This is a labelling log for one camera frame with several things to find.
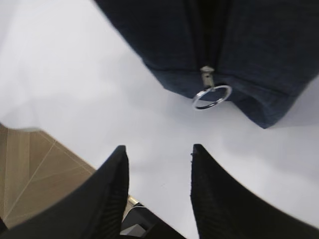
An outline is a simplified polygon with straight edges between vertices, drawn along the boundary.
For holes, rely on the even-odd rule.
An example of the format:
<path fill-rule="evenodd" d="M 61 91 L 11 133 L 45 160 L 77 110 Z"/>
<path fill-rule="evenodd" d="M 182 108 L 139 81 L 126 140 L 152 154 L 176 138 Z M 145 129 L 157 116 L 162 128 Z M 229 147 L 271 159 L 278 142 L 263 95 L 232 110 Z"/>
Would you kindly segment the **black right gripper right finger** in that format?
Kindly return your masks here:
<path fill-rule="evenodd" d="M 193 146 L 191 203 L 201 239 L 317 239 L 317 228 L 236 181 L 201 144 Z"/>

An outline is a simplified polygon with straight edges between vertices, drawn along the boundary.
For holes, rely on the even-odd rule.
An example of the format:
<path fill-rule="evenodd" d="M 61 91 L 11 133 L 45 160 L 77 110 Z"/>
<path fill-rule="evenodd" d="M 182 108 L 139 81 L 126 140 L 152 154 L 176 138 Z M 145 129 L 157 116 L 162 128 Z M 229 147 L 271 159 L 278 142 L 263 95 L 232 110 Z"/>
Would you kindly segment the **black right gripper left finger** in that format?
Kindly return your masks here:
<path fill-rule="evenodd" d="M 2 239 L 116 239 L 129 188 L 126 148 L 118 146 L 79 188 L 1 234 Z"/>

